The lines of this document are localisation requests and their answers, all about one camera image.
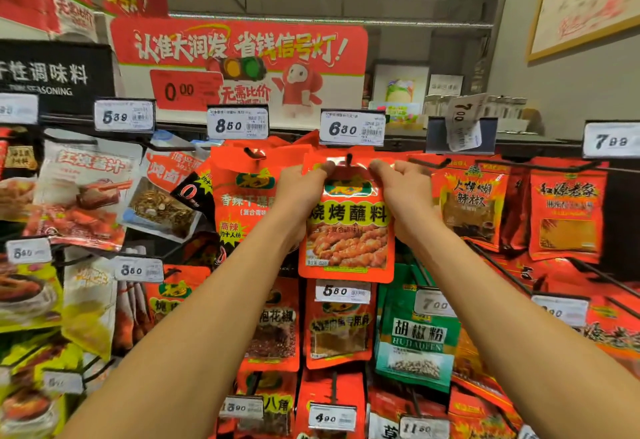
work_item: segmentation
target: hand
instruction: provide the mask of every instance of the hand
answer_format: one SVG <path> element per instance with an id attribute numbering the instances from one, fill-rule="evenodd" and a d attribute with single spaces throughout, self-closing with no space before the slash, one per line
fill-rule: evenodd
<path id="1" fill-rule="evenodd" d="M 441 221 L 439 209 L 436 212 L 433 208 L 427 168 L 406 161 L 396 161 L 394 166 L 395 169 L 384 161 L 373 160 L 369 169 L 382 180 L 385 203 L 396 219 L 396 236 L 411 246 L 416 239 L 416 226 L 422 223 L 418 217 Z"/>
<path id="2" fill-rule="evenodd" d="M 323 163 L 316 170 L 302 174 L 302 166 L 285 168 L 280 173 L 276 187 L 276 199 L 269 213 L 276 213 L 291 228 L 291 246 L 296 246 L 307 232 L 307 218 L 320 202 L 324 181 L 331 176 L 335 164 Z"/>

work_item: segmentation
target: cartoon mascot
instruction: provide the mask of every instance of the cartoon mascot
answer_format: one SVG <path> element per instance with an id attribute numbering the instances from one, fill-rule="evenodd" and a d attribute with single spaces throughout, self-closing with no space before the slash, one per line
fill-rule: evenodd
<path id="1" fill-rule="evenodd" d="M 282 112 L 285 117 L 310 116 L 314 112 L 312 104 L 322 104 L 315 94 L 322 88 L 322 75 L 305 63 L 292 63 L 283 71 L 282 79 L 275 78 L 273 82 L 282 92 Z"/>

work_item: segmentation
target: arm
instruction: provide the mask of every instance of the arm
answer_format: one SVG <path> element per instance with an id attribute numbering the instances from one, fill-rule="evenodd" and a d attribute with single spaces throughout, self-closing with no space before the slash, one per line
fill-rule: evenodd
<path id="1" fill-rule="evenodd" d="M 372 165 L 397 235 L 432 273 L 523 419 L 541 439 L 640 437 L 640 381 L 496 274 L 431 209 L 420 167 Z"/>
<path id="2" fill-rule="evenodd" d="M 63 439 L 202 439 L 214 427 L 271 286 L 331 166 L 280 176 L 276 203 L 72 416 Z"/>

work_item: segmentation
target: green seasoning packet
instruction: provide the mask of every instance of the green seasoning packet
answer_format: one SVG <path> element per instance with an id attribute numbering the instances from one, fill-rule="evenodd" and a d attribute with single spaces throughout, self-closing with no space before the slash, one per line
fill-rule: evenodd
<path id="1" fill-rule="evenodd" d="M 460 322 L 437 288 L 394 281 L 385 299 L 376 371 L 448 392 L 459 334 Z"/>

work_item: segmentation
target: painting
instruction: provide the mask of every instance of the painting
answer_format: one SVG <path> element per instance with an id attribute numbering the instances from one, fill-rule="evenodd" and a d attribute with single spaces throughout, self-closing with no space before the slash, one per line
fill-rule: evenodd
<path id="1" fill-rule="evenodd" d="M 640 25 L 640 0 L 540 0 L 528 60 Z"/>

